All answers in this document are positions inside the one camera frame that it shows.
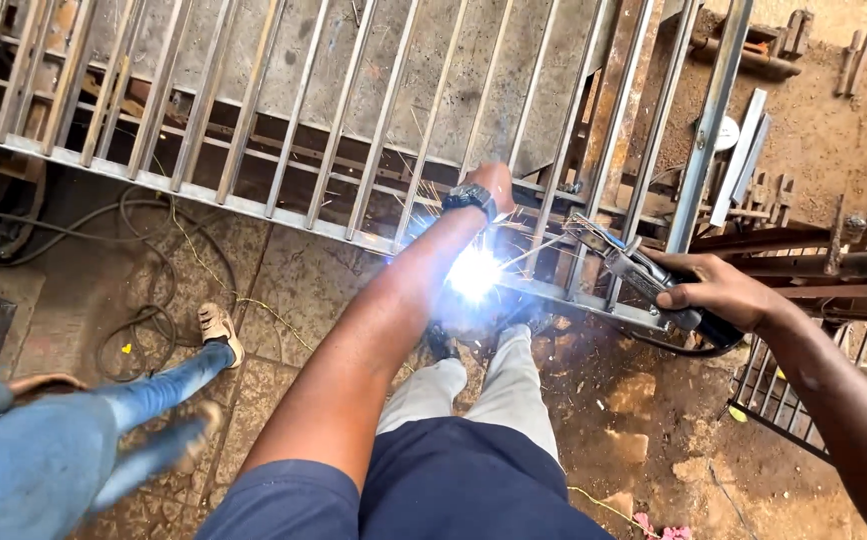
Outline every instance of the bright welding light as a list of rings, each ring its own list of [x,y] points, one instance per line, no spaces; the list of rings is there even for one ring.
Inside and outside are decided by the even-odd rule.
[[[447,283],[466,300],[477,304],[500,281],[501,269],[493,253],[470,244],[450,267]]]

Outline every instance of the black watch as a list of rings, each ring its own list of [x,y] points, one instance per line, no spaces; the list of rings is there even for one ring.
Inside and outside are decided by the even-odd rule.
[[[457,187],[451,187],[450,192],[443,198],[443,210],[462,209],[474,206],[487,215],[487,223],[493,223],[497,217],[497,202],[486,187],[477,183],[462,183]]]

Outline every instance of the person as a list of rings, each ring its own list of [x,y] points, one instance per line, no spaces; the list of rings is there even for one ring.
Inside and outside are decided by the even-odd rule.
[[[212,401],[120,457],[117,441],[243,361],[227,311],[207,302],[197,315],[203,348],[149,378],[48,395],[13,408],[15,398],[39,387],[85,387],[62,374],[0,382],[0,540],[62,538],[85,513],[110,507],[172,464],[193,471],[222,423],[220,406]]]
[[[417,370],[385,404],[451,264],[490,218],[513,211],[510,171],[478,167],[444,207],[312,353],[199,540],[610,538],[568,502],[528,326],[500,335],[466,417],[451,415],[465,384],[451,357]],[[650,255],[701,279],[661,293],[661,308],[703,307],[766,341],[867,521],[867,379],[802,311],[728,263]]]

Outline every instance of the beige sneaker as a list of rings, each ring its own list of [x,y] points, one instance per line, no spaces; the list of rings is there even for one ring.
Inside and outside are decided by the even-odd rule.
[[[192,473],[197,469],[200,456],[207,450],[210,437],[215,434],[224,423],[224,411],[215,402],[204,399],[197,404],[196,416],[203,417],[207,424],[203,426],[200,435],[187,443],[187,451],[173,464],[173,470],[178,473]]]
[[[234,350],[234,363],[231,368],[241,365],[244,361],[244,346],[234,333],[234,322],[230,319],[230,313],[212,301],[200,305],[197,310],[197,318],[200,320],[201,341],[211,338],[227,338],[227,345]]]

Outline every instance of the forearm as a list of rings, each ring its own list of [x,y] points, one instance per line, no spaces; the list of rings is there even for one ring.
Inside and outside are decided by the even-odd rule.
[[[844,487],[867,522],[867,378],[787,300],[758,328],[810,412]]]
[[[315,460],[363,487],[387,389],[422,335],[451,265],[486,222],[476,207],[446,213],[351,300],[283,396],[241,473],[272,460]]]

